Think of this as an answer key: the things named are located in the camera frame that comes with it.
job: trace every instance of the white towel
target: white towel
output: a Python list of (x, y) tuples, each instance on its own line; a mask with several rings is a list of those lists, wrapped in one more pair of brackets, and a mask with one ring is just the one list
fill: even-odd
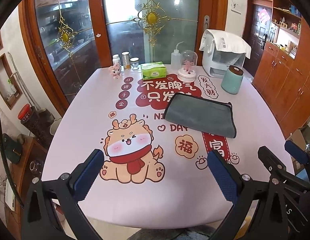
[(215, 47), (218, 51), (245, 53), (247, 58), (251, 57), (252, 48), (241, 37), (219, 30), (205, 30), (202, 36), (199, 50), (204, 51), (206, 47), (207, 35), (212, 35), (215, 41)]

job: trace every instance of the metal bolt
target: metal bolt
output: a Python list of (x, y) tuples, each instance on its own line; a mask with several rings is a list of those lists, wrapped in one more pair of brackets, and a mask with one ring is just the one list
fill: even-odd
[(69, 173), (63, 173), (62, 175), (61, 175), (61, 179), (62, 180), (66, 180), (66, 179), (68, 179), (70, 177), (70, 174)]
[(272, 179), (272, 182), (273, 182), (275, 185), (279, 184), (279, 181), (278, 181), (278, 179), (276, 179), (276, 178), (273, 178), (273, 179)]
[(251, 179), (251, 177), (248, 174), (243, 174), (242, 179), (245, 181), (249, 181)]
[(39, 182), (39, 178), (35, 177), (34, 179), (32, 179), (32, 182), (36, 184), (37, 182)]

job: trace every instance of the yellow gem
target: yellow gem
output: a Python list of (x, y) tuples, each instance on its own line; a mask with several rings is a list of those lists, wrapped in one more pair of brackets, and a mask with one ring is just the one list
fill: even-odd
[(68, 37), (68, 34), (67, 34), (67, 33), (64, 33), (64, 34), (62, 35), (62, 40), (63, 40), (64, 42), (68, 42), (69, 37)]
[(148, 15), (147, 15), (147, 22), (150, 24), (150, 25), (154, 25), (156, 22), (157, 22), (157, 15), (153, 12), (150, 12)]

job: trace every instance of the mint green canister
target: mint green canister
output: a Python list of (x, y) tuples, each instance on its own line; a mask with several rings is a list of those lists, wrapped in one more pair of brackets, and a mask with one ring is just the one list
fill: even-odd
[(242, 84), (244, 72), (236, 67), (236, 66), (230, 66), (226, 70), (226, 74), (223, 78), (221, 87), (230, 94), (236, 95), (240, 89), (240, 86)]

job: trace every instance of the cartoon tail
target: cartoon tail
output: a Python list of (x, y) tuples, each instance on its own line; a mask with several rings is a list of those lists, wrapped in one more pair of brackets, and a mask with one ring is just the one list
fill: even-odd
[(158, 146), (154, 149), (153, 157), (155, 160), (161, 159), (163, 157), (163, 148), (161, 146)]

